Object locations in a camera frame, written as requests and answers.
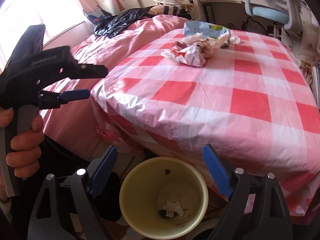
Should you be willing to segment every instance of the light blue chair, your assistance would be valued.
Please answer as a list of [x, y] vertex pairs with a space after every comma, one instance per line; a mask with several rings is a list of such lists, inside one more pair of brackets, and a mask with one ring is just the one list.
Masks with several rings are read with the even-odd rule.
[[285, 9], [279, 8], [279, 10], [277, 10], [263, 6], [252, 6], [251, 0], [244, 1], [244, 7], [247, 15], [263, 17], [274, 22], [274, 37], [277, 37], [278, 28], [280, 26], [283, 26], [283, 28], [288, 31], [301, 33], [302, 22], [299, 8], [301, 4], [297, 4], [294, 0], [286, 0], [285, 6]]

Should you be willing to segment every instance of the pink checkered bedsheet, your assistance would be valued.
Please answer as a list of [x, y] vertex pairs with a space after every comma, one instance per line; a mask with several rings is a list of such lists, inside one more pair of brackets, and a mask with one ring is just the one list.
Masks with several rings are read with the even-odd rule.
[[122, 152], [146, 147], [183, 159], [216, 190], [202, 160], [210, 143], [249, 173], [273, 172], [290, 214], [304, 215], [320, 184], [320, 115], [313, 95], [280, 41], [233, 34], [241, 44], [218, 50], [203, 68], [160, 55], [181, 40], [182, 29], [129, 56], [92, 90], [97, 131]]

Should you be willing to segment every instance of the sleeve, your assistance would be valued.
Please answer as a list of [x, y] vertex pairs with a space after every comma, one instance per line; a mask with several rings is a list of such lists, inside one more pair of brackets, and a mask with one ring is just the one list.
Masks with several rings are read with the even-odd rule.
[[12, 203], [10, 199], [5, 203], [0, 201], [0, 208], [2, 209], [2, 212], [4, 213], [5, 217], [7, 218], [10, 224], [12, 222], [11, 205]]

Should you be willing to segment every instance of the hand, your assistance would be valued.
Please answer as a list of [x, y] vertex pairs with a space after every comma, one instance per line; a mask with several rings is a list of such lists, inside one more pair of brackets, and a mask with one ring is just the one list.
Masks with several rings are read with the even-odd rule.
[[[0, 107], [0, 127], [6, 127], [13, 119], [13, 109]], [[9, 153], [6, 157], [7, 165], [15, 168], [14, 174], [18, 178], [28, 178], [35, 174], [39, 169], [38, 159], [41, 156], [39, 144], [44, 140], [43, 120], [37, 115], [31, 124], [31, 129], [15, 136], [11, 140], [11, 148], [16, 152]], [[2, 174], [0, 172], [0, 200], [8, 199]]]

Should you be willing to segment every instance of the window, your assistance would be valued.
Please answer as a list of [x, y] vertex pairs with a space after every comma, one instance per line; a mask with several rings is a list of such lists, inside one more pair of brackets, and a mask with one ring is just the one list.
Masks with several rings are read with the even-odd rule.
[[3, 69], [28, 26], [45, 24], [46, 43], [84, 20], [76, 0], [14, 0], [0, 16], [0, 68]]

